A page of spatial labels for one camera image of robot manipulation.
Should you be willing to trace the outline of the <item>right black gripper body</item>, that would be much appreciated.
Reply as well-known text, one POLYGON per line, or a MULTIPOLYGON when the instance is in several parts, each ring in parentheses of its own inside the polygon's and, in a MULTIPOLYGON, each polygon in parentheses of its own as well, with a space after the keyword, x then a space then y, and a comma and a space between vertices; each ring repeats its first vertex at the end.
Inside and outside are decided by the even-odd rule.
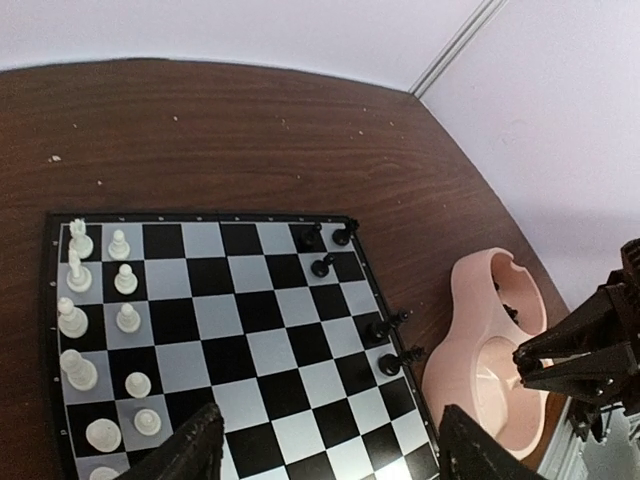
MULTIPOLYGON (((596 322, 592 346, 602 349, 626 340, 632 352, 639 355, 639 241, 630 240, 621 247, 622 267, 612 271, 599 285, 595 296, 608 301, 603 318, 596 322)), ((602 415, 622 409, 625 416, 639 412, 639 371, 633 370, 620 379, 608 377, 596 388, 596 404, 575 401, 569 411, 574 433, 585 441, 605 440, 606 427, 602 415)))

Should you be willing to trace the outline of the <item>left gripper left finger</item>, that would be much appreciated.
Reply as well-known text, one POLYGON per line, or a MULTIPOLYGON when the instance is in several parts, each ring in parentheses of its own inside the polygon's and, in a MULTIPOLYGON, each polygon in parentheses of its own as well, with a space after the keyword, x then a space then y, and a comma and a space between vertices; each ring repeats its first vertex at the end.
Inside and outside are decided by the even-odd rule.
POLYGON ((220 479, 223 444, 224 419, 219 406, 209 402, 117 479, 220 479))

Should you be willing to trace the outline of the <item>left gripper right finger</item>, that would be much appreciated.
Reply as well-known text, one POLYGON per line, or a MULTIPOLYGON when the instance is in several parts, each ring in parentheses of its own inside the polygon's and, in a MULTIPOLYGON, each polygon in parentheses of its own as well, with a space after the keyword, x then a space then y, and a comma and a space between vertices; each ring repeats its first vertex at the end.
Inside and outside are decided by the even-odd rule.
POLYGON ((441 479, 543 479, 502 448, 456 404, 444 408, 439 426, 439 448, 441 479))

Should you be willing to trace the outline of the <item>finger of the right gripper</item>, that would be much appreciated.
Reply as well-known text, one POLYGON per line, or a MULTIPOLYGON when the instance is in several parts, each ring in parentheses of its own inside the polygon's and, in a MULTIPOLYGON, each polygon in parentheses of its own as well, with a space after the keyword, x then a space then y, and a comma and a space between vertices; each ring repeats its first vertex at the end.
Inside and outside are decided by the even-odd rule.
POLYGON ((563 394, 585 403, 616 403, 625 378, 625 351, 604 349, 545 367, 539 359, 519 362, 525 388, 563 394))
POLYGON ((602 285, 556 326, 513 352, 519 372, 522 359, 568 359, 604 349, 629 347, 630 286, 602 285))

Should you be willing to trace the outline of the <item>black king chess piece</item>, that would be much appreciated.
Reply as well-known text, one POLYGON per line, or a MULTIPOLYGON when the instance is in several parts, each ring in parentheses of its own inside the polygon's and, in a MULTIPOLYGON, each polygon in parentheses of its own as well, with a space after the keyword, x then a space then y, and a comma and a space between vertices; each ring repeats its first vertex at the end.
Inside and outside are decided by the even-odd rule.
POLYGON ((398 355, 387 353, 378 359, 379 370, 387 376, 397 375, 405 366, 411 366, 420 360, 425 354, 423 347, 414 346, 403 350, 398 355))

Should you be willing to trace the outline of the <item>black and white chessboard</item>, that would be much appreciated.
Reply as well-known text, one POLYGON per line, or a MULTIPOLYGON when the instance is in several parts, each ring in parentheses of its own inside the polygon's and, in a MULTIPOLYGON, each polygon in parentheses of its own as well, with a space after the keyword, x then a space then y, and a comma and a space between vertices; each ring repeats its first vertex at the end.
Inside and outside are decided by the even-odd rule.
POLYGON ((84 293, 66 282, 69 214, 45 221, 40 275, 43 375, 59 475, 87 479, 98 466, 125 472, 215 402, 224 419, 225 479, 435 479, 437 440, 412 372, 384 375, 378 359, 399 354, 396 333, 367 335, 390 308, 356 232, 338 246, 332 233, 351 219, 339 215, 230 213, 85 214, 93 253, 82 263, 93 281, 84 293), (299 235, 320 223, 316 252, 299 235), (129 258, 112 259, 108 245, 121 229, 129 258), (333 254, 325 278, 314 260, 333 254), (130 264, 131 295, 114 279, 130 264), (58 300, 70 298, 88 317, 80 338, 58 327, 58 300), (141 317, 124 333, 116 316, 130 303, 141 317), (77 350, 98 373, 89 391, 74 389, 60 355, 77 350), (131 397, 125 380, 142 372, 150 394, 131 397), (140 409, 155 410, 154 436, 134 427, 140 409), (86 427, 107 418, 122 441, 102 453, 86 427))

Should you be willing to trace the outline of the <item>black rook corner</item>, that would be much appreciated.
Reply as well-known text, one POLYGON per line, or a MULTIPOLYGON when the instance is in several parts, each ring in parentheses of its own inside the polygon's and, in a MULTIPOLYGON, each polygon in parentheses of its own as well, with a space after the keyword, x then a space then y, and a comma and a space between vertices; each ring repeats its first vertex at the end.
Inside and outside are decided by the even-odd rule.
POLYGON ((359 221, 356 219, 349 219, 343 228, 337 229, 332 233, 333 242, 338 246, 348 245, 358 228, 359 221))

